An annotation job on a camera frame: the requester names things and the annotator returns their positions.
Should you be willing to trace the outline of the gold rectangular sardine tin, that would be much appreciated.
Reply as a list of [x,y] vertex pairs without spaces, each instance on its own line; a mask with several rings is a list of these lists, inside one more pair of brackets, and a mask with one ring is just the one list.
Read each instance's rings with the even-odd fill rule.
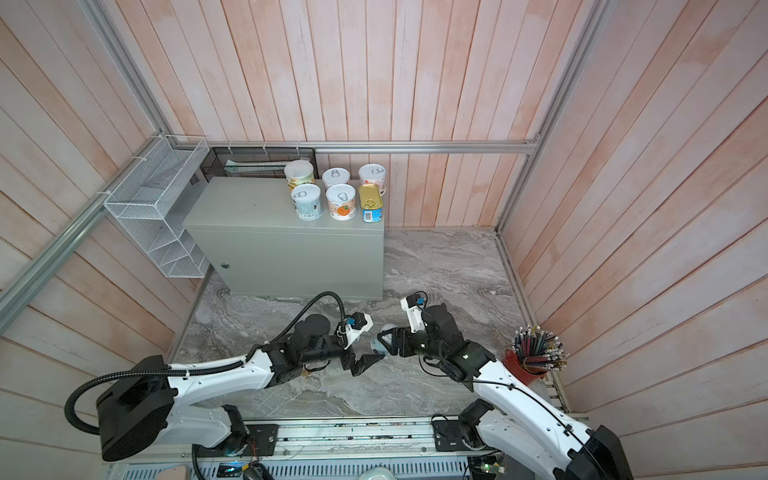
[[363,184],[358,188],[362,219],[366,223],[378,223],[383,220],[383,200],[379,187],[375,184]]

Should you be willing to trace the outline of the orange labelled can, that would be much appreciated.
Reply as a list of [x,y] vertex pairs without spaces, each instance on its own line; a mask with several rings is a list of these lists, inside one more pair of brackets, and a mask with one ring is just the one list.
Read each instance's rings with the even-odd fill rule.
[[347,221],[354,218],[357,212],[356,189],[349,184],[333,185],[326,191],[326,200],[332,219]]

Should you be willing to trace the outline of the teal labelled can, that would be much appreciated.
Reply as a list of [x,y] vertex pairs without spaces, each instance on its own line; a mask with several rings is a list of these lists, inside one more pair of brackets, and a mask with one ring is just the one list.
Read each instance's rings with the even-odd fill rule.
[[298,185],[291,191],[295,212],[300,220],[314,221],[322,216],[321,195],[322,190],[312,183]]

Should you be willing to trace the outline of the pink can front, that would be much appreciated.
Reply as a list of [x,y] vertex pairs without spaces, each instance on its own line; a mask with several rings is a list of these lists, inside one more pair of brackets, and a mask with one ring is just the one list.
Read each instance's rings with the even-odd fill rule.
[[386,192],[386,176],[386,168],[380,164],[369,163],[358,170],[360,184],[376,185],[381,195]]

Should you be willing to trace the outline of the pink labelled can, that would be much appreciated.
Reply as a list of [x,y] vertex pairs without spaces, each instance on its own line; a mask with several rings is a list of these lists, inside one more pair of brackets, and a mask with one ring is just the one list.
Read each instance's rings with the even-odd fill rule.
[[345,168],[329,168],[322,174],[322,181],[326,189],[335,185],[348,184],[350,181],[350,172]]

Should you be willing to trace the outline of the yellow can plastic lid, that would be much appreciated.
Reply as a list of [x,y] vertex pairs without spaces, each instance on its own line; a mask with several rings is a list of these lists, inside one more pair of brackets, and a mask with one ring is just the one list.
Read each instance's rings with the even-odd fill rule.
[[306,159],[288,162],[284,168],[284,175],[290,190],[294,190],[301,185],[315,183],[314,166]]

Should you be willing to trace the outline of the blue labelled can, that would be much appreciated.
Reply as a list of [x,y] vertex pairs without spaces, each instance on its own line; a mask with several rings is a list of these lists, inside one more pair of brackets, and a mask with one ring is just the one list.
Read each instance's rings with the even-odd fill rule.
[[385,324],[382,326],[381,331],[375,334],[370,341],[372,351],[377,355],[388,355],[389,348],[393,344],[392,333],[396,329],[395,324]]

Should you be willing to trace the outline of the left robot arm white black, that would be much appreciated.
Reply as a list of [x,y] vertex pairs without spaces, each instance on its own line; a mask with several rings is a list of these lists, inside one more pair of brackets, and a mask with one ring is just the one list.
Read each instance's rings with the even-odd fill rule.
[[249,433],[238,408],[204,409],[202,402],[282,385],[334,359],[358,376],[380,359],[356,356],[353,350],[372,326],[367,313],[342,311],[339,323],[332,325],[325,316],[302,309],[273,340],[238,357],[167,364],[155,355],[128,371],[94,378],[69,395],[64,415],[77,430],[99,437],[107,462],[160,444],[238,452],[247,446]]

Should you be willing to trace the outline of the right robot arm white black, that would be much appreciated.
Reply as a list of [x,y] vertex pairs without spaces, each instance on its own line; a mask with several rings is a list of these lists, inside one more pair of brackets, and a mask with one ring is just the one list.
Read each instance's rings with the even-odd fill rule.
[[459,417],[467,445],[498,450],[544,479],[632,478],[616,434],[591,429],[543,400],[489,350],[465,339],[445,305],[405,311],[408,326],[384,329],[377,338],[393,356],[435,360],[476,395]]

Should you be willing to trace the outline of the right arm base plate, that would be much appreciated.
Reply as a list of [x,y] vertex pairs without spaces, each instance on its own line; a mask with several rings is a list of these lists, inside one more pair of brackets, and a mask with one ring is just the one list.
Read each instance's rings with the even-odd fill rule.
[[430,426],[438,452],[500,452],[483,442],[474,426],[459,419],[438,415],[430,419]]

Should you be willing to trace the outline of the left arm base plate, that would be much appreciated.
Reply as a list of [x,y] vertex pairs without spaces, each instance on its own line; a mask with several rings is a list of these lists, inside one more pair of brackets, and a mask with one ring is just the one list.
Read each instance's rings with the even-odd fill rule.
[[246,433],[235,433],[216,447],[200,447],[197,456],[268,457],[273,456],[278,440],[278,424],[247,424]]

